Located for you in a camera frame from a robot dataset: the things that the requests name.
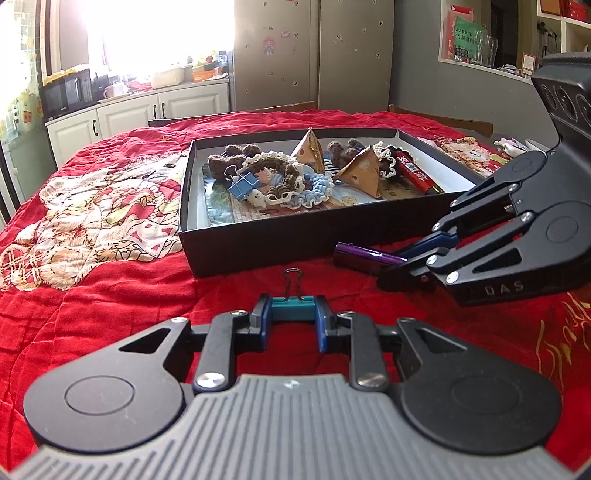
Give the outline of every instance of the wooden chair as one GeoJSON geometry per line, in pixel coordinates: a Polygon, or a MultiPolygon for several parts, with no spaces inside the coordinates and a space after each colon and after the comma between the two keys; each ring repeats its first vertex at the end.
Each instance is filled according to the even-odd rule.
{"type": "Polygon", "coordinates": [[[419,113],[419,112],[412,112],[410,110],[405,110],[404,108],[400,108],[396,105],[390,105],[388,110],[394,113],[408,113],[410,115],[417,115],[422,116],[423,118],[430,118],[431,120],[435,120],[447,127],[451,128],[463,128],[466,130],[472,130],[474,132],[478,132],[486,138],[490,138],[492,136],[492,123],[490,122],[480,122],[477,120],[462,120],[460,118],[451,118],[448,116],[439,116],[439,115],[430,115],[429,113],[419,113]]]}
{"type": "Polygon", "coordinates": [[[318,104],[315,100],[310,102],[292,103],[291,105],[270,106],[268,108],[259,108],[258,110],[251,110],[256,113],[268,112],[303,112],[304,110],[316,110],[318,104]]]}

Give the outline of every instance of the sticker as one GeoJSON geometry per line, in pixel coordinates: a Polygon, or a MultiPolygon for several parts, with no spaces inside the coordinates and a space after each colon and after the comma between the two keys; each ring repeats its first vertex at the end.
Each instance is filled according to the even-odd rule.
{"type": "Polygon", "coordinates": [[[273,55],[273,51],[275,50],[275,40],[273,40],[273,37],[267,37],[263,40],[262,46],[265,55],[273,55]]]}

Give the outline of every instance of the hello kitty print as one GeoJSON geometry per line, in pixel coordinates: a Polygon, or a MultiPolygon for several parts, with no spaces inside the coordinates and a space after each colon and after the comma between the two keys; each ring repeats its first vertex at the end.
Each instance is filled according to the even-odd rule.
{"type": "Polygon", "coordinates": [[[102,263],[150,262],[181,250],[177,212],[188,151],[150,155],[39,191],[45,217],[0,255],[0,289],[68,290],[102,263]]]}

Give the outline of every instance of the gray ribbed grip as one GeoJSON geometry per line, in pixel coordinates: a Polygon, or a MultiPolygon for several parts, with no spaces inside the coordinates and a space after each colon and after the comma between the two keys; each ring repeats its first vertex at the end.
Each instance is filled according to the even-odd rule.
{"type": "Polygon", "coordinates": [[[542,448],[495,458],[446,450],[409,426],[385,394],[355,391],[341,375],[243,375],[229,391],[198,395],[168,432],[146,445],[108,456],[77,456],[42,447],[11,476],[565,480],[571,473],[542,448]]]}

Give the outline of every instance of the cheese-shaped paper craft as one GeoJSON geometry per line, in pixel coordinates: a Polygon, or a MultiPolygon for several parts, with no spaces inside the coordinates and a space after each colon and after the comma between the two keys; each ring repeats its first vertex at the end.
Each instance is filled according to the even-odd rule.
{"type": "Polygon", "coordinates": [[[368,147],[351,160],[335,178],[352,187],[379,198],[379,159],[372,147],[368,147]]]}
{"type": "Polygon", "coordinates": [[[315,172],[324,173],[322,146],[311,128],[308,129],[291,156],[295,157],[298,163],[309,165],[315,172]]]}

